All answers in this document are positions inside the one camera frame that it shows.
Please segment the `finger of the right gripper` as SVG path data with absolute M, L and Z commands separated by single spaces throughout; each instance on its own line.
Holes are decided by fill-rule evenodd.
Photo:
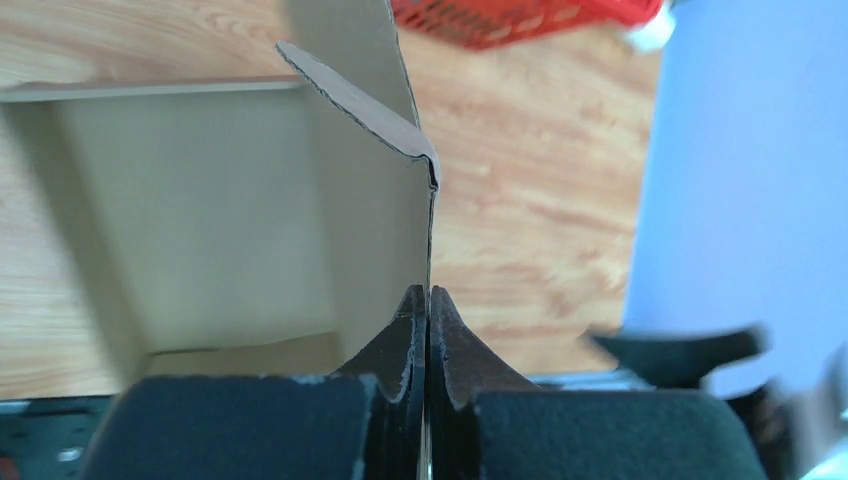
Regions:
M 589 340 L 645 383 L 660 389 L 699 389 L 713 370 L 755 358 L 768 347 L 758 326 L 707 336 L 651 336 L 591 329 Z

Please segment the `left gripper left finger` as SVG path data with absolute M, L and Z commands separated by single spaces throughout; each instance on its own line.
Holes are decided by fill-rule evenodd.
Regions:
M 426 292 L 327 375 L 157 376 L 122 394 L 85 479 L 415 479 Z

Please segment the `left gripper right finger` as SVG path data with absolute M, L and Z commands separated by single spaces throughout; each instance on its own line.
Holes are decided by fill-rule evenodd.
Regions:
M 763 479 L 731 407 L 695 389 L 542 388 L 464 323 L 429 307 L 429 424 L 436 479 Z

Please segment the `large cardboard sheet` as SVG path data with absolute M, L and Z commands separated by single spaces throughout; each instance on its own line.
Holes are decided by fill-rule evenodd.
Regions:
M 389 4 L 288 13 L 289 76 L 1 94 L 123 384 L 327 373 L 429 284 L 441 168 Z

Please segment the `red plastic shopping basket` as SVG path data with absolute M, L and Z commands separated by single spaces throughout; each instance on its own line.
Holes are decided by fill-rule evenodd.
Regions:
M 588 26 L 643 32 L 670 18 L 668 1 L 392 1 L 396 23 L 470 50 L 486 50 Z

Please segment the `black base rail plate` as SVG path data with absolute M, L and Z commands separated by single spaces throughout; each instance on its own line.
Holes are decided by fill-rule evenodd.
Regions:
M 1 477 L 77 479 L 109 395 L 1 402 Z

